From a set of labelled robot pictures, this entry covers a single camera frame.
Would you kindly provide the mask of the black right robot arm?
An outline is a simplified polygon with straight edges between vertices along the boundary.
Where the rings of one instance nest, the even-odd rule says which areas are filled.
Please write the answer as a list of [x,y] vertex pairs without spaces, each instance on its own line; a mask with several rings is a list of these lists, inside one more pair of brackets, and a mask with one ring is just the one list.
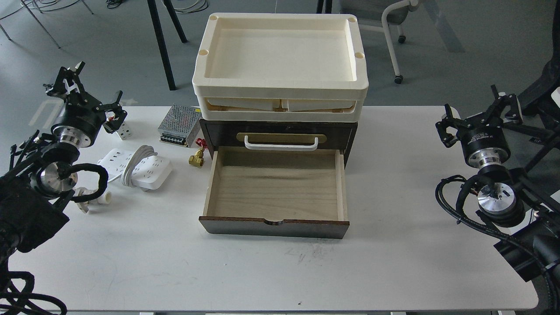
[[[530,181],[528,172],[559,147],[559,128],[552,131],[522,124],[515,94],[498,92],[489,108],[466,119],[451,107],[435,127],[441,142],[462,146],[465,163],[478,170],[470,178],[459,174],[436,186],[435,198],[457,224],[498,239],[495,249],[524,279],[543,277],[548,293],[545,315],[559,313],[559,203]],[[511,151],[504,129],[542,138],[542,149],[525,167],[506,169]]]

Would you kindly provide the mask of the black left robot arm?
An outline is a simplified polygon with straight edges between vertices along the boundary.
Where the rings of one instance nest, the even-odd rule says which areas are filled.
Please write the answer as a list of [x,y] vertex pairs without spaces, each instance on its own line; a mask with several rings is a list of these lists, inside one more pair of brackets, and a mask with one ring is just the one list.
[[46,94],[61,98],[64,108],[50,133],[36,131],[10,150],[10,168],[0,180],[1,305],[4,315],[47,315],[34,301],[46,301],[67,313],[66,305],[52,296],[34,293],[32,273],[9,271],[16,252],[29,252],[52,238],[68,223],[64,213],[70,201],[87,202],[106,191],[107,170],[90,163],[77,164],[79,149],[94,145],[100,129],[118,131],[127,112],[119,104],[102,104],[84,89],[79,74],[84,62],[61,67]]

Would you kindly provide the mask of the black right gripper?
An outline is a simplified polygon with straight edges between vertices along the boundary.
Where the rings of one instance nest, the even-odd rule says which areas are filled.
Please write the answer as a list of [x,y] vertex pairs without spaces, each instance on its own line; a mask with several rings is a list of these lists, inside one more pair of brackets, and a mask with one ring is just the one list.
[[[449,104],[444,104],[445,114],[435,124],[441,142],[446,148],[460,141],[465,162],[473,168],[505,163],[511,156],[502,126],[505,123],[523,124],[521,106],[515,94],[498,92],[490,86],[494,101],[480,115],[461,120],[455,118]],[[448,133],[454,128],[456,135]]]

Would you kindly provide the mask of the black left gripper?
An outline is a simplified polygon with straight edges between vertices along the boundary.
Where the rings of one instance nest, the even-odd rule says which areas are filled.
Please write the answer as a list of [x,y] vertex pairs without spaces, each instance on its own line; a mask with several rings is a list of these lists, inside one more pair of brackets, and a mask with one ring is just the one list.
[[74,146],[92,146],[103,125],[107,133],[120,129],[127,111],[120,105],[122,91],[116,93],[116,100],[102,104],[84,90],[79,74],[85,62],[78,62],[74,68],[61,67],[52,84],[44,84],[45,93],[60,98],[64,108],[54,120],[51,132],[57,142]]

